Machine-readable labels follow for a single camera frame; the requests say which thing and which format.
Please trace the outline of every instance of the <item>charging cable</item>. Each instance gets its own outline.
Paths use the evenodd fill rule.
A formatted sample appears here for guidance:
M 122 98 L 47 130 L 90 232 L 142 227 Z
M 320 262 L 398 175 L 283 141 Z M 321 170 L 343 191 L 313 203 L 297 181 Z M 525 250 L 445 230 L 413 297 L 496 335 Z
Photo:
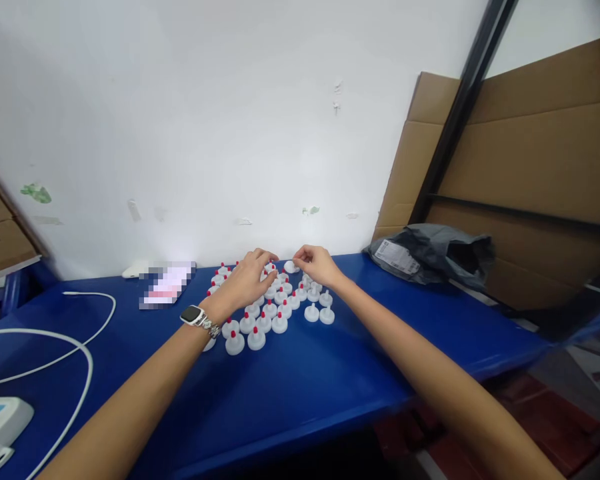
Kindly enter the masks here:
M 113 316 L 113 313 L 115 312 L 115 306 L 116 306 L 115 298 L 113 298 L 111 295 L 108 295 L 106 293 L 66 291 L 66 292 L 63 292 L 63 294 L 64 295 L 100 295 L 101 297 L 110 298 L 111 301 L 113 302 L 113 304 L 111 306 L 111 312 L 109 313 L 107 320 L 102 324 L 102 327 L 100 327 L 100 329 L 96 333 L 94 333 L 91 336 L 91 338 L 88 339 L 86 342 L 80 343 L 78 340 L 76 340 L 72 337 L 68 337 L 66 335 L 62 335 L 61 333 L 56 333 L 56 332 L 47 331 L 47 330 L 37 330 L 37 329 L 2 329 L 2 330 L 0 330 L 0 334 L 28 333 L 28 334 L 32 334 L 32 335 L 42 335 L 44 337 L 51 337 L 51 338 L 56 338 L 59 340 L 64 340 L 75 346 L 74 350 L 71 350 L 70 352 L 64 354 L 62 357 L 56 358 L 56 360 L 50 361 L 49 363 L 46 363 L 45 365 L 42 365 L 41 367 L 34 368 L 34 369 L 26 371 L 24 373 L 14 375 L 14 376 L 6 378 L 6 379 L 2 379 L 2 380 L 0 380 L 0 383 L 5 383 L 10 380 L 16 380 L 18 378 L 26 377 L 27 375 L 30 375 L 32 373 L 43 370 L 47 367 L 50 367 L 50 366 L 58 363 L 61 360 L 64 360 L 65 358 L 74 354 L 78 350 L 80 350 L 82 353 L 84 353 L 85 357 L 87 358 L 87 379 L 85 380 L 85 387 L 82 390 L 82 395 L 80 396 L 80 400 L 78 400 L 78 404 L 76 405 L 75 410 L 73 411 L 73 415 L 69 419 L 69 422 L 67 423 L 67 426 L 65 427 L 65 429 L 62 430 L 62 433 L 58 437 L 58 440 L 55 441 L 55 443 L 53 444 L 51 449 L 47 452 L 47 454 L 42 459 L 42 461 L 38 464 L 38 466 L 29 474 L 29 476 L 27 477 L 26 480 L 31 480 L 38 474 L 38 472 L 40 472 L 40 470 L 42 469 L 44 464 L 53 455 L 53 452 L 55 452 L 56 448 L 58 448 L 58 445 L 60 445 L 60 442 L 62 442 L 62 440 L 64 440 L 67 432 L 73 425 L 75 418 L 78 416 L 78 413 L 80 412 L 80 408 L 82 408 L 82 404 L 85 400 L 85 397 L 87 396 L 87 392 L 89 391 L 89 386 L 91 384 L 91 376 L 93 374 L 93 358 L 91 356 L 91 352 L 89 352 L 89 349 L 86 347 L 86 344 L 88 344 L 91 340 L 96 338 L 100 334 L 100 332 L 102 332 L 102 330 L 105 329 L 105 327 L 109 324 L 109 321 L 111 320 L 111 317 Z

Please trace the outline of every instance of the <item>blue table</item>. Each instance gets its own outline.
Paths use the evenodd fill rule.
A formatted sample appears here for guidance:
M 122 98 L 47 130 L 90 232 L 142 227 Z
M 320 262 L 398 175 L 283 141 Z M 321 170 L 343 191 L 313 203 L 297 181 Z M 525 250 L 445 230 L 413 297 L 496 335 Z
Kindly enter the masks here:
M 407 283 L 363 254 L 336 256 L 335 261 L 368 294 L 478 380 L 533 362 L 550 348 L 451 285 Z M 111 302 L 61 292 L 99 291 L 117 299 L 111 323 L 89 344 L 93 381 L 71 437 L 180 326 L 180 312 L 202 300 L 212 275 L 213 269 L 198 270 L 177 304 L 158 311 L 138 310 L 137 280 L 63 282 L 0 320 L 0 329 L 46 329 L 84 341 L 105 320 Z M 295 287 L 299 274 L 290 281 Z M 332 325 L 304 320 L 306 305 L 293 313 L 284 335 L 271 332 L 258 352 L 245 348 L 230 357 L 219 338 L 202 354 L 131 478 L 188 478 L 238 460 L 292 451 L 368 423 L 415 397 L 342 300 L 334 298 Z M 0 378 L 69 349 L 54 339 L 0 335 Z M 0 385 L 0 396 L 18 396 L 35 408 L 31 424 L 14 444 L 14 456 L 0 470 L 0 480 L 23 478 L 44 456 L 75 408 L 85 372 L 86 361 L 76 353 L 42 372 Z

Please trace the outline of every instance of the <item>label on bag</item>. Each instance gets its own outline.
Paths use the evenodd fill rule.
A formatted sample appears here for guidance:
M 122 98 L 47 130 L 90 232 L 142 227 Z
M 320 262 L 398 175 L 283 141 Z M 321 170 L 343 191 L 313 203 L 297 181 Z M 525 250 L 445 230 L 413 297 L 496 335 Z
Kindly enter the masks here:
M 411 256 L 408 249 L 386 239 L 382 240 L 374 256 L 408 275 L 413 275 L 420 270 L 420 264 Z

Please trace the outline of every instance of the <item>watch face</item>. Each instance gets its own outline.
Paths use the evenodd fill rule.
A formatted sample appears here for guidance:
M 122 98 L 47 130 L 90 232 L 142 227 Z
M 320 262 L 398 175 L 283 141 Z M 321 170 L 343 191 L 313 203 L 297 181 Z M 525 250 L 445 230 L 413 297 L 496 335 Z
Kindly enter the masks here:
M 184 320 L 185 322 L 191 323 L 200 316 L 201 312 L 202 310 L 200 310 L 195 305 L 190 305 L 187 307 L 186 310 L 184 310 L 184 312 L 180 314 L 180 318 L 182 318 L 182 320 Z

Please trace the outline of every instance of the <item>person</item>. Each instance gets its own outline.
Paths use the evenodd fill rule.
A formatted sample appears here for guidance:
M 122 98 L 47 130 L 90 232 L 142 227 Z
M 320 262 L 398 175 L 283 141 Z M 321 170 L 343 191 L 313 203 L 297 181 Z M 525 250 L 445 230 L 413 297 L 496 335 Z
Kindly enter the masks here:
M 262 249 L 249 252 L 200 304 L 216 325 L 269 288 L 277 272 L 263 281 L 260 273 L 270 260 L 279 259 Z M 347 278 L 327 250 L 304 245 L 293 262 L 348 304 L 420 397 L 494 478 L 564 478 L 478 382 Z M 39 479 L 125 478 L 208 340 L 208 330 L 183 324 L 84 424 Z

